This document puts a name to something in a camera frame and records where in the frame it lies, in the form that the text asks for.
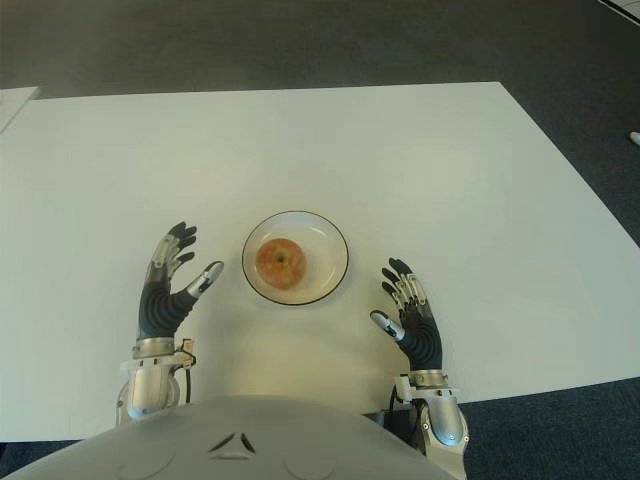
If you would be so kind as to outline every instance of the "cable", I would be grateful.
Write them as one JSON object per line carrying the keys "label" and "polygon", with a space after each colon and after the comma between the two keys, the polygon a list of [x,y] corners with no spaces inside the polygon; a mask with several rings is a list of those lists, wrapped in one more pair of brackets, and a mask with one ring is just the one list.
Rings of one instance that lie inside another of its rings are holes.
{"label": "cable", "polygon": [[191,370],[185,368],[184,373],[187,376],[187,398],[185,403],[191,403]]}
{"label": "cable", "polygon": [[386,421],[384,422],[384,428],[393,433],[393,406],[395,404],[396,399],[398,398],[398,392],[396,390],[396,386],[394,385],[391,389],[391,397],[389,397],[389,410],[387,416],[385,417]]}

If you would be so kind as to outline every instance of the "table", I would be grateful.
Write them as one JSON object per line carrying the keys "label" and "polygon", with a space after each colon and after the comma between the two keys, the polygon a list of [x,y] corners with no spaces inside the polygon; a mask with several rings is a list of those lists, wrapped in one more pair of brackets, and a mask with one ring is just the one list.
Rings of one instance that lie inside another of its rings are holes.
{"label": "table", "polygon": [[[0,440],[110,428],[146,264],[179,220],[226,269],[178,331],[194,401],[313,398],[380,409],[407,369],[368,319],[388,256],[425,284],[461,401],[640,374],[640,251],[499,83],[31,101],[2,138]],[[283,307],[241,250],[282,210],[350,247],[343,284]]]}

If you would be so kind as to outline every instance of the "robotic hand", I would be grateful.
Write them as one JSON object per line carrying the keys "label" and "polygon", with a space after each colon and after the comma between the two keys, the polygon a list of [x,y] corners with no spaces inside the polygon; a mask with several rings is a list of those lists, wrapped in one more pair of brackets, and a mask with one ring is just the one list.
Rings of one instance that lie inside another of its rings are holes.
{"label": "robotic hand", "polygon": [[416,407],[421,425],[419,448],[433,463],[465,479],[463,455],[469,441],[464,415],[457,405],[459,390],[450,388],[442,371],[442,342],[422,284],[401,260],[389,259],[396,273],[382,269],[391,282],[382,288],[398,307],[401,325],[379,310],[371,320],[396,341],[409,359],[408,375],[396,377],[393,395]]}
{"label": "robotic hand", "polygon": [[186,288],[171,294],[171,278],[176,270],[195,257],[188,252],[176,258],[196,241],[196,227],[181,222],[167,233],[151,257],[140,297],[138,340],[173,338],[178,326],[189,315],[198,298],[222,273],[224,264],[213,262]]}
{"label": "robotic hand", "polygon": [[176,270],[191,260],[193,252],[176,257],[196,241],[196,227],[185,222],[174,226],[162,237],[151,257],[145,278],[138,315],[138,338],[133,347],[133,360],[121,370],[129,381],[118,396],[116,423],[127,423],[180,400],[180,388],[174,378],[176,370],[184,368],[187,376],[186,402],[191,399],[190,368],[195,365],[193,341],[185,339],[175,348],[174,335],[189,315],[198,298],[220,276],[223,262],[209,264],[187,287],[171,293],[171,278]]}

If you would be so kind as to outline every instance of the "plate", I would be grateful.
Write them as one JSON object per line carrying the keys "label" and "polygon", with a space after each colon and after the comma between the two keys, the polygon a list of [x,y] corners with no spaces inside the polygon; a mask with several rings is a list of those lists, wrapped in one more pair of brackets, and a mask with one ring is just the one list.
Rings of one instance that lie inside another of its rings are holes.
{"label": "plate", "polygon": [[[258,274],[256,254],[275,238],[297,243],[307,259],[307,270],[298,285],[288,290],[272,287]],[[333,292],[347,273],[349,249],[333,223],[310,212],[282,212],[267,218],[249,234],[242,250],[242,269],[253,289],[282,305],[305,305]]]}

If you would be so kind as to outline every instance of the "gray carpet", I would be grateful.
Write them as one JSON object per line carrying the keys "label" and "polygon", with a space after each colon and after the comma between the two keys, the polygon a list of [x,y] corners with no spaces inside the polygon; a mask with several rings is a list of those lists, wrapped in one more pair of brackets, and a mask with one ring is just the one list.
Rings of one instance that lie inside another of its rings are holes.
{"label": "gray carpet", "polygon": [[[640,244],[640,28],[595,0],[0,7],[0,86],[45,98],[499,80]],[[640,478],[639,398],[635,379],[465,405],[469,478]],[[6,446],[0,475],[56,446]]]}

